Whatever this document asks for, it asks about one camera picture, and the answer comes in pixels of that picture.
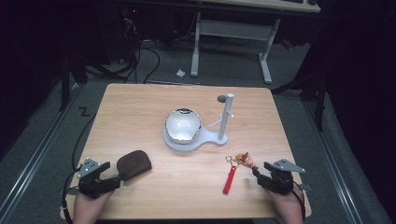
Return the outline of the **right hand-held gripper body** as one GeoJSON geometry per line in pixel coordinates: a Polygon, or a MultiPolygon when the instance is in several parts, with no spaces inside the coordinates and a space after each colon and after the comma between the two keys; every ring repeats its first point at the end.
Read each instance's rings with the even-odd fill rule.
{"type": "Polygon", "coordinates": [[[288,194],[293,190],[294,179],[292,172],[304,173],[305,168],[302,168],[286,159],[281,159],[270,163],[275,167],[273,172],[270,172],[270,177],[265,187],[274,193],[288,194]]]}

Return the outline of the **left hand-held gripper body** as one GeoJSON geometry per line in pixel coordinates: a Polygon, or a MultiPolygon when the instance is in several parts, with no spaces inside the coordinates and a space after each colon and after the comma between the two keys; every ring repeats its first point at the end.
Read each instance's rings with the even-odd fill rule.
{"type": "Polygon", "coordinates": [[[79,192],[93,199],[98,198],[105,191],[104,181],[100,178],[100,175],[94,173],[99,164],[101,163],[87,158],[82,163],[78,173],[79,192]]]}

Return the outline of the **brown leather wallet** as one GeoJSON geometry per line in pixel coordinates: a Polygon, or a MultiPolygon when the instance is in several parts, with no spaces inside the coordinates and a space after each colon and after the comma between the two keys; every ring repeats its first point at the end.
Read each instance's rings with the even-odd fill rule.
{"type": "Polygon", "coordinates": [[[119,177],[123,181],[141,175],[151,168],[152,165],[149,156],[142,150],[133,151],[117,161],[119,177]]]}

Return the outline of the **red strap doll keychain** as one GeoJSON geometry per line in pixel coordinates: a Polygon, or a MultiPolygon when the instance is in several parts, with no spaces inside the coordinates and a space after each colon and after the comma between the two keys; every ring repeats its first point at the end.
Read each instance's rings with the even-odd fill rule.
{"type": "Polygon", "coordinates": [[[224,195],[228,195],[233,183],[233,178],[236,173],[236,169],[238,168],[239,165],[245,165],[246,167],[253,169],[256,167],[253,159],[250,157],[250,155],[246,152],[243,154],[238,154],[236,156],[226,156],[225,160],[231,165],[230,171],[227,176],[227,180],[225,182],[224,188],[222,193],[224,195]]]}

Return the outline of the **white key holder stand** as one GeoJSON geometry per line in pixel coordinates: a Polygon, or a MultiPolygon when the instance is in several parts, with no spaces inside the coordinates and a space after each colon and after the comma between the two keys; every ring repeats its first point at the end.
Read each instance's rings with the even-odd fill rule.
{"type": "Polygon", "coordinates": [[[216,132],[208,130],[202,121],[202,129],[198,137],[195,140],[193,140],[191,143],[182,145],[173,142],[168,137],[168,135],[165,132],[165,122],[164,122],[163,140],[165,144],[168,145],[171,149],[178,152],[190,152],[204,144],[216,144],[219,146],[225,145],[228,142],[228,136],[225,133],[228,118],[233,117],[231,108],[233,104],[234,95],[232,93],[228,93],[225,96],[226,96],[226,103],[224,103],[223,112],[220,114],[219,120],[211,124],[211,127],[219,124],[219,129],[216,132]]]}

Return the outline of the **shiny silver bowl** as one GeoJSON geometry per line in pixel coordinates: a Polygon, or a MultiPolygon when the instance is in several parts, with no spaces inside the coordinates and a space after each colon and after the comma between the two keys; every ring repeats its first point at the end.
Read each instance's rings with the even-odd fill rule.
{"type": "Polygon", "coordinates": [[[202,129],[199,115],[188,108],[172,111],[165,120],[165,132],[175,143],[186,145],[195,140],[202,129]]]}

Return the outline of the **person's left hand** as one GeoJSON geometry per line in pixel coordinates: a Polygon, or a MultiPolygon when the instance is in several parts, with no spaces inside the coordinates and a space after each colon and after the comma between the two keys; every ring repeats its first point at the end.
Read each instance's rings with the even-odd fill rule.
{"type": "Polygon", "coordinates": [[[73,224],[95,224],[112,195],[113,191],[110,191],[93,199],[79,193],[74,201],[73,224]]]}

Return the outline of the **person's right hand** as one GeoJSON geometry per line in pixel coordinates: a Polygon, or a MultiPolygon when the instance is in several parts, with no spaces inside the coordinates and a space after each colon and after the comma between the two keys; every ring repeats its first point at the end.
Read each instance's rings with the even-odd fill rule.
{"type": "Polygon", "coordinates": [[[297,187],[288,194],[274,193],[269,189],[265,192],[273,201],[276,211],[283,218],[285,224],[304,224],[303,212],[300,201],[303,196],[297,187]]]}

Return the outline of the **black metal stand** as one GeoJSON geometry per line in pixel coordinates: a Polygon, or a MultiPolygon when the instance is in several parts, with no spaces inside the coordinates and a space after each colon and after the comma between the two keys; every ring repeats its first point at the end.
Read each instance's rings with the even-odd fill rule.
{"type": "Polygon", "coordinates": [[[325,74],[312,74],[299,77],[281,87],[271,90],[272,94],[280,94],[286,90],[301,90],[300,98],[302,101],[316,101],[314,120],[317,128],[323,131],[322,120],[325,109],[327,76],[325,74]]]}
{"type": "Polygon", "coordinates": [[[70,77],[73,77],[77,84],[85,84],[88,81],[83,61],[73,52],[67,52],[64,60],[62,61],[61,111],[65,110],[70,99],[70,77]]]}

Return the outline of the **wooden desk with white legs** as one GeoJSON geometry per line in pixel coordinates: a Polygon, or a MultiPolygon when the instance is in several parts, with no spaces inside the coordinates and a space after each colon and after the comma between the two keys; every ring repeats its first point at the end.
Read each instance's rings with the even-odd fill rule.
{"type": "MultiPolygon", "coordinates": [[[[321,8],[315,0],[191,0],[196,7],[246,7],[247,9],[265,9],[274,13],[319,14],[321,8]]],[[[257,22],[226,21],[223,19],[203,19],[201,13],[195,14],[194,49],[191,58],[191,76],[199,74],[200,39],[202,35],[230,37],[264,41],[263,52],[258,54],[262,76],[266,84],[272,83],[267,57],[273,45],[280,17],[276,16],[270,24],[257,22]]]]}

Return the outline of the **metal floor rail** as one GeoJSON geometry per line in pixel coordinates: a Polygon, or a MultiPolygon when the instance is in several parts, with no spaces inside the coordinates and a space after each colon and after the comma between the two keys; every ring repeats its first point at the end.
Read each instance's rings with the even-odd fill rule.
{"type": "Polygon", "coordinates": [[[64,118],[83,90],[83,84],[74,84],[70,90],[70,99],[61,110],[58,96],[62,95],[62,89],[56,87],[29,119],[6,159],[0,162],[0,169],[3,171],[0,177],[7,181],[0,184],[0,223],[7,223],[12,217],[49,153],[64,118]]]}
{"type": "Polygon", "coordinates": [[[332,154],[330,145],[326,139],[323,131],[321,131],[316,123],[315,111],[313,106],[308,102],[302,102],[305,112],[313,126],[316,136],[320,142],[321,151],[325,160],[325,164],[331,176],[335,190],[339,197],[339,200],[344,208],[346,216],[350,224],[363,224],[361,215],[357,209],[357,206],[352,198],[347,182],[345,181],[336,160],[332,154]]]}

